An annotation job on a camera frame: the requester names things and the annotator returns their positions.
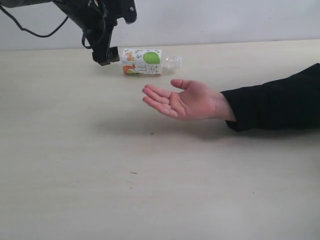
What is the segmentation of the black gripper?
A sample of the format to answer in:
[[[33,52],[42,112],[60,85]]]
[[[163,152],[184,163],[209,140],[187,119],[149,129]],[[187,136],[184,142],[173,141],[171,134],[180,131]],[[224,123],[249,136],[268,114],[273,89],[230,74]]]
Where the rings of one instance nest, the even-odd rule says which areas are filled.
[[[117,16],[82,14],[80,21],[81,43],[86,49],[92,50],[93,61],[100,66],[119,62],[118,47],[110,47],[114,27],[118,24]]]

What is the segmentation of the black sleeved forearm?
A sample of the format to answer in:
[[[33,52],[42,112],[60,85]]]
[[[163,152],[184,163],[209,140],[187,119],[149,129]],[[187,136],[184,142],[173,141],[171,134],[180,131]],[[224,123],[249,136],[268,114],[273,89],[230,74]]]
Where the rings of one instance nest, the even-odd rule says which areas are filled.
[[[252,129],[307,130],[320,126],[320,65],[287,78],[222,92],[235,116],[227,126]]]

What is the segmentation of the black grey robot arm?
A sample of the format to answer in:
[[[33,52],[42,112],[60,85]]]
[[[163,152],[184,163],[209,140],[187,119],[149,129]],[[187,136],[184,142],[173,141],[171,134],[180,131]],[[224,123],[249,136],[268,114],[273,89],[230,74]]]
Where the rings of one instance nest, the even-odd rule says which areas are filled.
[[[53,0],[66,18],[49,34],[37,34],[23,27],[7,9],[49,3],[48,0],[2,0],[0,10],[7,15],[17,27],[38,38],[49,38],[66,22],[72,20],[81,30],[81,44],[92,50],[92,59],[101,66],[106,66],[120,60],[118,48],[111,47],[114,27],[118,24],[121,14],[119,0]]]

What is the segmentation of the person's open bare hand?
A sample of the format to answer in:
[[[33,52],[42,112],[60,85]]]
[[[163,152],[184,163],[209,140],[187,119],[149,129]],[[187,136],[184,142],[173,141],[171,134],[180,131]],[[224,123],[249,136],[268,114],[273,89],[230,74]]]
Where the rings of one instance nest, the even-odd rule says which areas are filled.
[[[180,121],[236,121],[231,106],[221,92],[195,80],[172,79],[170,84],[181,92],[147,84],[142,89],[145,94],[143,102],[162,115]]]

